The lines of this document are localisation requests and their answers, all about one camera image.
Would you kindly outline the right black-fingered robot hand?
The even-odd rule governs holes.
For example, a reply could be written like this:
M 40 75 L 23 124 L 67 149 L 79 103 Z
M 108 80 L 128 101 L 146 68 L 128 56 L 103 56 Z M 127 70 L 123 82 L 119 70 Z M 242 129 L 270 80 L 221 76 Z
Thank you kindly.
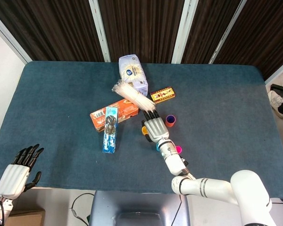
M 153 143 L 158 143 L 162 139 L 168 139 L 169 131 L 158 112 L 156 110 L 143 110 L 142 112 L 145 116 L 145 120 L 142 121 L 142 126 L 145 126 L 147 130 L 147 134 L 145 135 L 146 139 Z

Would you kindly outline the left black-fingered robot hand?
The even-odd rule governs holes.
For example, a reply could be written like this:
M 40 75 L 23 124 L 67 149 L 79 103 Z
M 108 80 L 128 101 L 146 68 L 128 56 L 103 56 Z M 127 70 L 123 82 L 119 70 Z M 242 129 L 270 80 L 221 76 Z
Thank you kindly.
M 3 172 L 0 179 L 0 197 L 15 200 L 21 193 L 35 187 L 42 175 L 38 171 L 32 182 L 27 183 L 28 177 L 43 148 L 39 144 L 20 150 L 15 159 Z

